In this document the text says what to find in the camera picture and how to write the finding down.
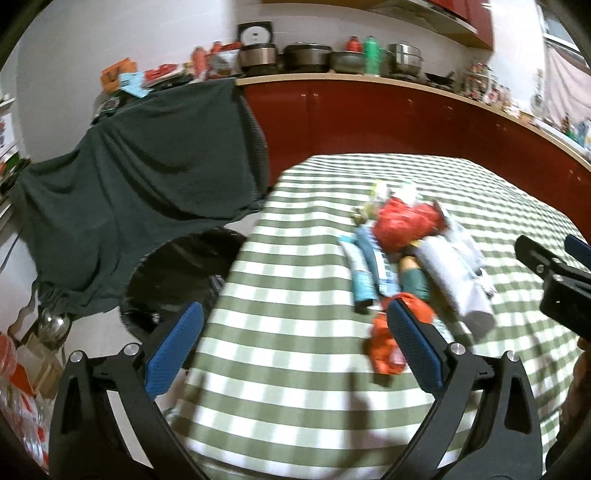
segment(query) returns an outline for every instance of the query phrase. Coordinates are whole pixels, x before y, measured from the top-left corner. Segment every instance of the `red packaging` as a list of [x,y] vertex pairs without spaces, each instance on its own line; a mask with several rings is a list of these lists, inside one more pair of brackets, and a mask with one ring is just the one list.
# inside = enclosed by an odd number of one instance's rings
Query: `red packaging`
[[409,207],[402,200],[392,198],[380,210],[374,235],[384,252],[393,254],[443,226],[444,220],[434,206],[421,203]]
[[[393,299],[402,299],[420,322],[433,323],[435,318],[433,309],[414,295],[400,293],[388,299],[388,303]],[[369,340],[369,359],[374,371],[383,375],[398,375],[406,367],[406,359],[390,333],[384,312],[378,313],[374,318],[374,327]]]

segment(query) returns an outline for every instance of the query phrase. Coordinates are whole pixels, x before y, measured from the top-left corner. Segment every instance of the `blue gripper pad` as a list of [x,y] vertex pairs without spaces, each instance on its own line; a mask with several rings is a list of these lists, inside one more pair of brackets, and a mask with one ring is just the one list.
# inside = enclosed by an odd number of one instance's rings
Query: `blue gripper pad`
[[150,399],[166,393],[203,330],[203,309],[194,302],[185,311],[146,368],[144,387]]
[[388,328],[396,340],[421,390],[438,397],[443,390],[441,360],[419,328],[412,312],[403,309],[397,300],[390,302]]
[[564,250],[591,270],[591,247],[573,235],[564,239]]

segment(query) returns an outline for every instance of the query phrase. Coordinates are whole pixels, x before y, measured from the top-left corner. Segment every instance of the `teal bottle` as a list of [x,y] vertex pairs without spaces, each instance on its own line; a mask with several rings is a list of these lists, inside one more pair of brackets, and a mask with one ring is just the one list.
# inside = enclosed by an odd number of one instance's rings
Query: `teal bottle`
[[365,74],[379,76],[379,45],[376,39],[371,35],[365,40],[363,51],[365,52],[365,57],[367,59],[365,63]]

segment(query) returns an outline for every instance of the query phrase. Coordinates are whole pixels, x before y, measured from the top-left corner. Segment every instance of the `white wall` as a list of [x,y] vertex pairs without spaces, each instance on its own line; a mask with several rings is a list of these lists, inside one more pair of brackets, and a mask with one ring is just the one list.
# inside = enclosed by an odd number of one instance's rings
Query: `white wall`
[[545,71],[544,32],[535,0],[490,0],[495,51],[472,49],[487,61],[499,83],[511,89],[519,106],[531,110],[538,69]]
[[125,57],[140,69],[189,61],[195,46],[233,40],[234,1],[54,0],[18,52],[20,123],[33,160],[65,154],[84,136],[102,69]]
[[423,71],[447,75],[461,72],[469,60],[469,49],[442,35],[417,25],[371,12],[332,5],[264,4],[241,0],[236,13],[240,23],[270,20],[275,43],[283,48],[305,41],[342,49],[351,35],[361,42],[373,35],[382,48],[407,41],[423,52]]
[[[12,98],[17,96],[17,68],[18,68],[18,52],[20,50],[21,43],[17,43],[8,60],[2,67],[0,72],[0,92],[3,95],[9,94]],[[22,139],[21,122],[19,115],[19,102],[18,99],[11,105],[8,112],[12,113],[12,129],[14,130],[14,138],[17,141],[18,151],[21,156],[27,155],[27,148]]]

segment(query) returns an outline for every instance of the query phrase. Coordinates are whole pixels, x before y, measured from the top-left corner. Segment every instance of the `green checkered tablecloth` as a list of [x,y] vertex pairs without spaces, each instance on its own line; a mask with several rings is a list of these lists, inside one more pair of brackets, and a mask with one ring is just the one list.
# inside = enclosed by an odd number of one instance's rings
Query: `green checkered tablecloth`
[[[379,478],[433,398],[410,370],[384,384],[363,343],[372,317],[353,312],[337,239],[375,180],[417,183],[468,230],[499,294],[497,328],[474,343],[438,312],[456,340],[481,355],[519,353],[541,418],[544,453],[557,434],[577,357],[576,337],[538,311],[541,281],[517,262],[520,234],[564,253],[562,213],[467,160],[416,155],[317,156],[287,170],[235,262],[200,341],[171,425],[212,479]],[[474,418],[468,406],[444,460],[457,456]]]

